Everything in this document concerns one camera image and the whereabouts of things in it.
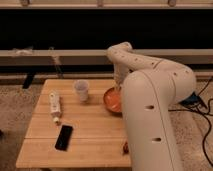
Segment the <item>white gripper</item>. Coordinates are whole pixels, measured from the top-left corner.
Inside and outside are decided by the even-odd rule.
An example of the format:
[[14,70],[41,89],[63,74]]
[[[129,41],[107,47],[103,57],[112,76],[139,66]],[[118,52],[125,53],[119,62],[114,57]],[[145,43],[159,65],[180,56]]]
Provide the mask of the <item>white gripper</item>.
[[114,66],[114,80],[116,83],[115,89],[119,90],[124,79],[129,74],[129,69],[124,65],[115,65]]

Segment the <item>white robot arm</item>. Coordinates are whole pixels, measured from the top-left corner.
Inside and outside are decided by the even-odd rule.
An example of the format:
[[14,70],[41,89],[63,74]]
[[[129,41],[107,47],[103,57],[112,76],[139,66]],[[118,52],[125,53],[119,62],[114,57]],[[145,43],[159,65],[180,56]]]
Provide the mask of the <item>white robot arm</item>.
[[168,107],[196,88],[191,68],[132,52],[128,42],[107,49],[121,86],[122,114],[132,171],[183,171]]

